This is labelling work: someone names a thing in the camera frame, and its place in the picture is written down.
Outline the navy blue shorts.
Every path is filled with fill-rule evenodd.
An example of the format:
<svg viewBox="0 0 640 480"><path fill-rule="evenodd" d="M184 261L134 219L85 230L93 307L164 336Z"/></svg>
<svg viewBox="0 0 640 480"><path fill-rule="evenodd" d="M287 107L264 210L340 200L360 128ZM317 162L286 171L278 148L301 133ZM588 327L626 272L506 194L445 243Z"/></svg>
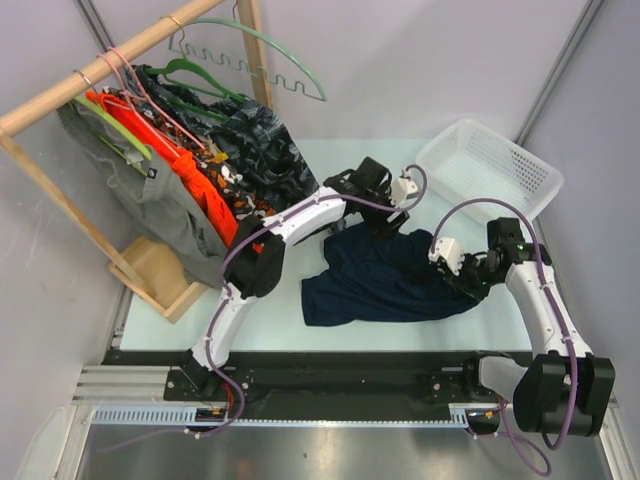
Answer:
<svg viewBox="0 0 640 480"><path fill-rule="evenodd" d="M380 239L363 223L327 237L327 269L301 281L304 323L435 321L475 308L479 301L448 284L429 262L431 242L423 229Z"/></svg>

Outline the mint green wavy hanger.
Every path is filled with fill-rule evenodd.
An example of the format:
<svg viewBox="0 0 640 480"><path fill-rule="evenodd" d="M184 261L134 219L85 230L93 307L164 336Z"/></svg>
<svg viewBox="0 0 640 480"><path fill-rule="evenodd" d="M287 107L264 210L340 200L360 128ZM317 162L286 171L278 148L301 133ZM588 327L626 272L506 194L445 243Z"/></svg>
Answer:
<svg viewBox="0 0 640 480"><path fill-rule="evenodd" d="M200 18L194 20L192 25L218 25L246 34L251 39L256 40L259 47L268 47L269 49L277 52L283 59L303 75L304 80L290 81L281 73L271 73L269 69L263 65L256 65L255 67L252 67L249 62L248 53L245 54L245 60L235 61L225 53L214 55L210 49L197 49L189 42L181 46L181 41L176 41L175 35L171 35L169 37L167 46L168 51L178 54L184 53L187 58L191 59L207 60L214 65L224 66L235 72L242 72L252 78L262 78L272 86L280 86L286 91L300 93L304 97L315 101L323 103L327 103L329 101L328 94L317 75L291 51L270 36L239 22L216 17Z"/></svg>

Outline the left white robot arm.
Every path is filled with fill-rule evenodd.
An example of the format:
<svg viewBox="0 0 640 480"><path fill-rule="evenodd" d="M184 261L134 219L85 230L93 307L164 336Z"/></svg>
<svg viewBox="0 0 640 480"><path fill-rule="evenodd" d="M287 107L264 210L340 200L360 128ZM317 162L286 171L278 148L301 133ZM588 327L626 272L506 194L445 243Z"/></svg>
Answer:
<svg viewBox="0 0 640 480"><path fill-rule="evenodd" d="M218 307L180 366L187 389L202 400L219 392L221 368L239 327L253 305L280 282L290 247L352 214L359 214L374 233L390 236L408 220L408 211L421 201L427 185L428 177L417 165L393 177L366 157L283 212L243 220L222 264Z"/></svg>

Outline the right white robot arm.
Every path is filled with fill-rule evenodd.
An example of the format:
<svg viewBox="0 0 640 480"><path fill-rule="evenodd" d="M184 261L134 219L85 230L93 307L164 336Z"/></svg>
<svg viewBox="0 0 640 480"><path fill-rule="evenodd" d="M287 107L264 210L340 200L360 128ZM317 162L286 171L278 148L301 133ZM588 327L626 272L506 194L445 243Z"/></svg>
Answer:
<svg viewBox="0 0 640 480"><path fill-rule="evenodd" d="M564 306L549 255L527 239L516 218L487 224L487 249L466 253L451 237L435 240L429 259L455 289L475 300L503 285L515 301L532 349L523 367L498 354L480 357L463 373L461 388L473 401L496 393L511 403L517 426L547 440L599 433L616 372L582 339Z"/></svg>

